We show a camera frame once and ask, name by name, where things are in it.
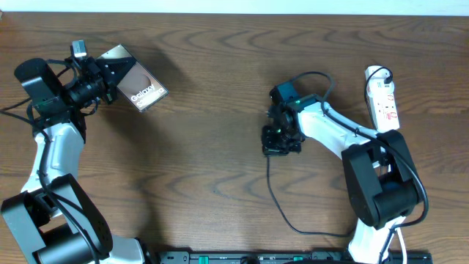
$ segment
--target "white cable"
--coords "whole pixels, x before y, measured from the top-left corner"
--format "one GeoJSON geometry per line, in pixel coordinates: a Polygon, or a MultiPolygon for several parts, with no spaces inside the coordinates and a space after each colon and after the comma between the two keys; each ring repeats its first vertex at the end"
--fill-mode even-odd
{"type": "Polygon", "coordinates": [[[400,228],[397,228],[397,236],[399,237],[399,242],[401,243],[402,250],[402,264],[407,264],[407,250],[405,249],[404,236],[400,228]]]}

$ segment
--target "brown tabletop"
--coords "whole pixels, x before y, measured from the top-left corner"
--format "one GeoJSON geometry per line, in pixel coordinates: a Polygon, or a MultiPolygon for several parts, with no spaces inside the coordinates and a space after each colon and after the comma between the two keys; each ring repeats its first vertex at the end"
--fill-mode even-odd
{"type": "MultiPolygon", "coordinates": [[[[72,40],[84,39],[93,56],[123,43],[170,95],[144,114],[119,100],[86,120],[79,183],[113,233],[142,237],[157,249],[344,248],[350,239],[291,231],[269,196],[260,142],[268,92],[301,72],[321,70],[337,80],[331,105],[370,126],[363,71],[386,65],[394,72],[399,131],[431,206],[423,224],[403,229],[407,247],[429,250],[435,263],[466,263],[468,32],[469,18],[6,12],[0,106],[27,97],[13,76],[21,62],[63,59],[72,40]]],[[[297,87],[302,95],[321,95],[327,85],[311,77],[297,87]]],[[[24,116],[25,107],[12,112],[24,116]]],[[[0,146],[3,200],[26,182],[36,144],[28,125],[0,116],[0,146]]],[[[297,228],[355,228],[341,161],[319,142],[306,141],[300,155],[272,159],[271,172],[297,228]]],[[[417,207],[410,219],[420,212],[417,207]]],[[[24,261],[3,219],[0,260],[24,261]]]]}

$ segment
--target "white power strip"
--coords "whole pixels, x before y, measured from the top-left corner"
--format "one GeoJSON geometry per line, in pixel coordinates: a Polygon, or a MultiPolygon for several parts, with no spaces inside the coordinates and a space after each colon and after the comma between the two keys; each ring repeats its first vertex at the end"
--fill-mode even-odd
{"type": "MultiPolygon", "coordinates": [[[[370,66],[365,70],[365,79],[381,66],[370,66]]],[[[390,76],[390,72],[381,69],[369,80],[366,87],[366,97],[372,110],[373,122],[378,132],[384,133],[391,129],[399,128],[396,101],[394,100],[394,82],[385,84],[384,80],[390,76]]]]}

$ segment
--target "white wall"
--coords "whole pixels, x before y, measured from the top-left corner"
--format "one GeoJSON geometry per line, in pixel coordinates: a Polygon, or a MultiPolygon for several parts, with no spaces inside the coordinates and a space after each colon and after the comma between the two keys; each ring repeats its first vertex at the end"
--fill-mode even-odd
{"type": "Polygon", "coordinates": [[[5,12],[469,15],[469,0],[0,0],[0,10],[5,12]]]}

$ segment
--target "wooden table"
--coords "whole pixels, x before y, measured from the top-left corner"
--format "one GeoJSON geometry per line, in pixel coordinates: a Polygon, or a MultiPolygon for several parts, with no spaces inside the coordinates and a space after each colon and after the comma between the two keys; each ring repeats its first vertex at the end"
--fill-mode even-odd
{"type": "MultiPolygon", "coordinates": [[[[307,70],[330,73],[332,106],[370,125],[363,71],[379,64],[394,71],[400,132],[431,206],[423,224],[404,229],[407,247],[428,249],[435,263],[467,262],[469,18],[4,13],[0,106],[26,98],[17,65],[65,58],[79,39],[93,56],[125,44],[170,91],[144,114],[120,100],[86,121],[79,182],[115,234],[194,251],[347,246],[350,239],[297,235],[284,223],[267,191],[260,133],[270,89],[307,70]]],[[[321,95],[327,86],[306,78],[298,90],[321,95]]],[[[0,124],[3,200],[26,182],[36,144],[28,125],[4,116],[0,124]]],[[[320,143],[274,158],[271,169],[297,228],[355,227],[341,161],[320,143]]],[[[23,261],[3,219],[0,259],[23,261]]]]}

